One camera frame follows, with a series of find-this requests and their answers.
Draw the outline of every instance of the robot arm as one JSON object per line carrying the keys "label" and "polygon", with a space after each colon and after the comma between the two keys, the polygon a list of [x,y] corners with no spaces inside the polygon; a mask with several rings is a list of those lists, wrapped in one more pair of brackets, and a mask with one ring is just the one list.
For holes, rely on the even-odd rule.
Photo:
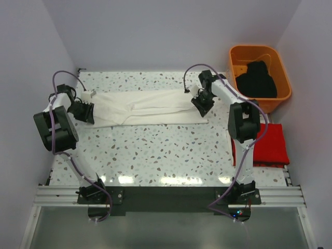
{"label": "robot arm", "polygon": [[41,140],[48,151],[52,151],[52,132],[51,118],[49,110],[52,108],[55,123],[55,154],[60,155],[75,173],[79,180],[80,194],[86,200],[99,202],[104,194],[84,180],[82,175],[95,185],[105,189],[105,186],[98,175],[91,169],[82,151],[79,149],[79,141],[76,129],[68,116],[68,112],[74,114],[75,119],[93,122],[93,104],[86,104],[74,100],[71,87],[60,85],[57,87],[57,96],[52,94],[49,98],[50,103],[41,113],[34,115],[34,121],[39,131]]}
{"label": "robot arm", "polygon": [[202,117],[213,107],[214,97],[219,97],[226,105],[230,106],[228,132],[231,138],[234,139],[236,148],[236,175],[234,176],[236,183],[229,197],[236,199],[238,196],[255,192],[253,176],[254,146],[250,147],[250,145],[257,138],[257,133],[260,130],[260,119],[258,109],[245,101],[247,97],[237,93],[226,78],[223,75],[221,77],[225,84],[216,75],[213,76],[210,70],[203,71],[199,75],[202,88],[194,86],[191,89],[190,92],[194,95],[191,102]]}

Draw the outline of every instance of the black cloth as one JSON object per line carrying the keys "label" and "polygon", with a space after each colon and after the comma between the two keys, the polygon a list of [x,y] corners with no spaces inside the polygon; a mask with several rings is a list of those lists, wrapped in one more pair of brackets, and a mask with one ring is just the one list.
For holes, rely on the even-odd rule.
{"label": "black cloth", "polygon": [[249,63],[247,72],[236,77],[238,90],[250,98],[276,98],[276,87],[264,61]]}

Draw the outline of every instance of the red towel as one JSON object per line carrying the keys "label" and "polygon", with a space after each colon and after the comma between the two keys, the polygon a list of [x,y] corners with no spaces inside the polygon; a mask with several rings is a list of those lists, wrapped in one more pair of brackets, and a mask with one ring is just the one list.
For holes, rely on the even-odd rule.
{"label": "red towel", "polygon": [[[261,136],[264,129],[265,124],[261,123],[260,132],[257,134],[257,137]],[[232,154],[235,165],[235,145],[233,140]],[[286,143],[282,132],[282,125],[269,123],[267,133],[255,144],[254,166],[283,168],[284,165],[288,164],[289,158],[286,151]]]}

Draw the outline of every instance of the white cloth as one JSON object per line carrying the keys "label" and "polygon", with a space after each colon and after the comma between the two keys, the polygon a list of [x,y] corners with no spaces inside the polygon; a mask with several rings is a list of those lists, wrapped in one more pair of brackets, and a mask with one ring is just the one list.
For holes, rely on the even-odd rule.
{"label": "white cloth", "polygon": [[182,89],[95,95],[94,124],[87,127],[207,123]]}

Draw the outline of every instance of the terrazzo table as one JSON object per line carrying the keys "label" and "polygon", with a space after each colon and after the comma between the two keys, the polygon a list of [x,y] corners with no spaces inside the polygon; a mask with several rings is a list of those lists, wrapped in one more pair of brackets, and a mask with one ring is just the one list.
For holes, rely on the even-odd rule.
{"label": "terrazzo table", "polygon": [[[188,84],[198,81],[198,74],[189,73]],[[82,72],[80,79],[97,92],[183,87],[183,72]],[[81,91],[78,84],[78,96]],[[80,149],[106,186],[224,187],[235,172],[226,139],[228,109],[216,100],[208,124],[87,129],[83,122],[73,123]],[[286,186],[282,169],[258,167],[254,174],[258,187]],[[49,185],[79,185],[60,156],[54,158]]]}

